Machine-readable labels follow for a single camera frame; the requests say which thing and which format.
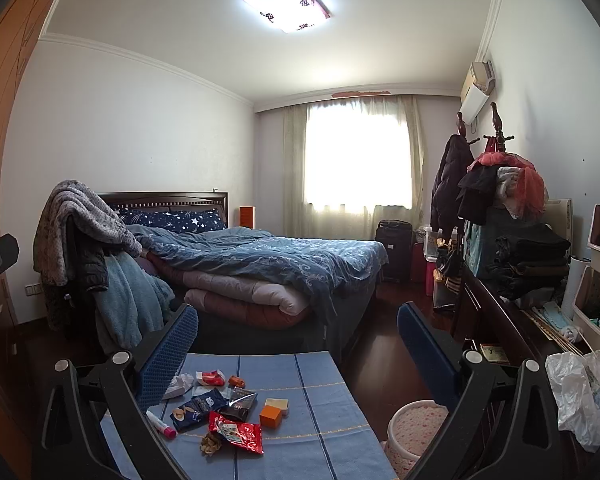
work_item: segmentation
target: metal bolt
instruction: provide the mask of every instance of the metal bolt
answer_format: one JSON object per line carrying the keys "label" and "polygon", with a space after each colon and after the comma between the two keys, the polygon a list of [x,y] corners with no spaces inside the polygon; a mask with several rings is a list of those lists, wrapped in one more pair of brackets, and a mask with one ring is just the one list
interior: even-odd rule
{"label": "metal bolt", "polygon": [[127,352],[118,352],[113,356],[112,360],[117,365],[123,365],[129,361],[129,354]]}
{"label": "metal bolt", "polygon": [[526,369],[530,372],[537,372],[540,369],[540,365],[536,363],[533,359],[529,359],[529,361],[525,363],[525,366]]}
{"label": "metal bolt", "polygon": [[69,361],[66,359],[60,359],[55,365],[54,370],[56,372],[64,372],[69,367]]}
{"label": "metal bolt", "polygon": [[469,350],[466,353],[466,360],[470,363],[473,363],[474,365],[477,365],[478,363],[482,362],[482,356],[479,352],[476,352],[475,350]]}

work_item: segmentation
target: paper towel roll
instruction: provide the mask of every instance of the paper towel roll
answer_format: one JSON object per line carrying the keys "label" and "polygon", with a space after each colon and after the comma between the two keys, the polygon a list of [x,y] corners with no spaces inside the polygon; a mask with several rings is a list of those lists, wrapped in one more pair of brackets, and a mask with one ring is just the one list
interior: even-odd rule
{"label": "paper towel roll", "polygon": [[573,319],[573,301],[576,299],[582,275],[590,263],[591,260],[587,260],[586,258],[571,258],[567,287],[564,289],[564,298],[561,305],[562,313],[569,319]]}

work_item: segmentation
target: blue snack package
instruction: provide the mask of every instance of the blue snack package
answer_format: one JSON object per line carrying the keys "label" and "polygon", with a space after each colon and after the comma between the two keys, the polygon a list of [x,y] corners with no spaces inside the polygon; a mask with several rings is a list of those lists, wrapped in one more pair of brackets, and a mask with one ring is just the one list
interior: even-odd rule
{"label": "blue snack package", "polygon": [[217,388],[207,393],[193,396],[189,402],[175,408],[171,412],[171,420],[178,431],[186,430],[199,422],[205,422],[210,412],[216,412],[228,404]]}

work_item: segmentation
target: orange box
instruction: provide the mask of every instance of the orange box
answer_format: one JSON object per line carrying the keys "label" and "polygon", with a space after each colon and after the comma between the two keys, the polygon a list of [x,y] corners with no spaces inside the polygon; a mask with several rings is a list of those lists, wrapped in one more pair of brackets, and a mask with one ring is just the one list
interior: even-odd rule
{"label": "orange box", "polygon": [[260,412],[260,423],[268,428],[277,428],[282,420],[282,410],[275,406],[265,406]]}

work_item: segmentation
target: wall socket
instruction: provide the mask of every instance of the wall socket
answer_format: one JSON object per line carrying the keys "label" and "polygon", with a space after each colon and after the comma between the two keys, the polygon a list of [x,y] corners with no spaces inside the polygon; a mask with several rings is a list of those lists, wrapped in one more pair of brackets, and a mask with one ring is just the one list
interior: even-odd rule
{"label": "wall socket", "polygon": [[42,283],[25,285],[24,292],[27,296],[35,296],[36,294],[42,294]]}

